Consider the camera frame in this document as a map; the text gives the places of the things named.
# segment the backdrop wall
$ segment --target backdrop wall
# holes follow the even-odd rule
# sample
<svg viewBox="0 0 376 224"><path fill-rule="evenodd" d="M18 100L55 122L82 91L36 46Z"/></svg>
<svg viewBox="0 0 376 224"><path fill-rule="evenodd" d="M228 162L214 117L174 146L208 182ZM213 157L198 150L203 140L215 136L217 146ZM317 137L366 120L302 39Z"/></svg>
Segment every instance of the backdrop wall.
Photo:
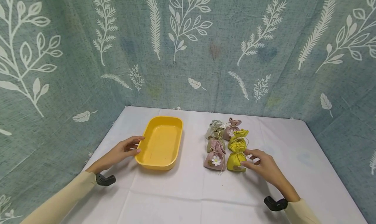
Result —
<svg viewBox="0 0 376 224"><path fill-rule="evenodd" d="M376 0L0 5L0 224L71 181L127 105L304 120L376 223Z"/></svg>

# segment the sleeve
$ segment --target sleeve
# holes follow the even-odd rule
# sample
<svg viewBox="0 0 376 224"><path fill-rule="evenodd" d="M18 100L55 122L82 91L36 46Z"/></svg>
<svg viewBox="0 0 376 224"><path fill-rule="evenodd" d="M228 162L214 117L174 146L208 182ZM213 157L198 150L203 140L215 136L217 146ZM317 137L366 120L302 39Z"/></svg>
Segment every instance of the sleeve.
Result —
<svg viewBox="0 0 376 224"><path fill-rule="evenodd" d="M291 224L321 224L304 199L289 202L285 212Z"/></svg>
<svg viewBox="0 0 376 224"><path fill-rule="evenodd" d="M92 172L82 172L66 187L34 210L20 224L59 224L69 211L97 184Z"/></svg>

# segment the tray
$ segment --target tray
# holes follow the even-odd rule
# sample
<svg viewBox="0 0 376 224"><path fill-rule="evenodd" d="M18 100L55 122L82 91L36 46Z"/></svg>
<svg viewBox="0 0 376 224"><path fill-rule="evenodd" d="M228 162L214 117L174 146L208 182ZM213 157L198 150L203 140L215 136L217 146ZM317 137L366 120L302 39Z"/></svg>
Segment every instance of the tray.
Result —
<svg viewBox="0 0 376 224"><path fill-rule="evenodd" d="M183 121L177 117L158 116L152 118L145 129L135 156L137 163L146 169L170 170L178 157Z"/></svg>

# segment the left hand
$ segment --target left hand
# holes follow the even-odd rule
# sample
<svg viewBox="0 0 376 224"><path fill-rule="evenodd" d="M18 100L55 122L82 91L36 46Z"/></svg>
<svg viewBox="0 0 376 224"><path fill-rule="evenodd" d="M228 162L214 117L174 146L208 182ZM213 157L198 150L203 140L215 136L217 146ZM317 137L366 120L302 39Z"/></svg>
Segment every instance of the left hand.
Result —
<svg viewBox="0 0 376 224"><path fill-rule="evenodd" d="M136 150L137 144L144 140L142 136L133 136L124 141L121 141L116 144L109 152L102 156L99 160L94 162L86 172L93 172L98 174L103 170L107 170L127 157L135 156L141 152L140 149Z"/></svg>

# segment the fabric pouch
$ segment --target fabric pouch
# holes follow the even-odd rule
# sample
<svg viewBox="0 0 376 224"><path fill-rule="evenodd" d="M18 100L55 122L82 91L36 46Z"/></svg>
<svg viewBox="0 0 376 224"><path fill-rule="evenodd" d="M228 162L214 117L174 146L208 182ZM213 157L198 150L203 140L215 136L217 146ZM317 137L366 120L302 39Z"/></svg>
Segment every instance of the fabric pouch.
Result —
<svg viewBox="0 0 376 224"><path fill-rule="evenodd" d="M230 146L233 142L240 142L242 143L245 147L247 147L247 143L245 142L245 137L248 135L249 131L241 129L239 131L234 131L233 134L234 136L230 139L228 142L228 149L230 149Z"/></svg>
<svg viewBox="0 0 376 224"><path fill-rule="evenodd" d="M206 152L211 152L211 141L218 141L222 148L225 148L225 141L222 138L222 132L224 128L217 128L213 131L213 137L209 139L208 145L206 146Z"/></svg>
<svg viewBox="0 0 376 224"><path fill-rule="evenodd" d="M210 150L210 153L204 161L204 167L224 171L226 169L225 150L220 145L219 141L211 140Z"/></svg>
<svg viewBox="0 0 376 224"><path fill-rule="evenodd" d="M227 126L226 129L223 131L223 139L226 141L229 141L233 136L234 131L239 131L239 128L237 127L242 123L241 120L233 120L231 117L228 119L231 125Z"/></svg>
<svg viewBox="0 0 376 224"><path fill-rule="evenodd" d="M247 146L241 142L233 142L230 145L230 150L232 153L227 160L227 169L232 171L245 171L240 162L247 161L244 151L247 149Z"/></svg>
<svg viewBox="0 0 376 224"><path fill-rule="evenodd" d="M212 122L209 125L208 130L205 133L205 138L210 139L211 137L214 137L213 131L217 128L221 128L223 125L223 122L220 120L212 120Z"/></svg>

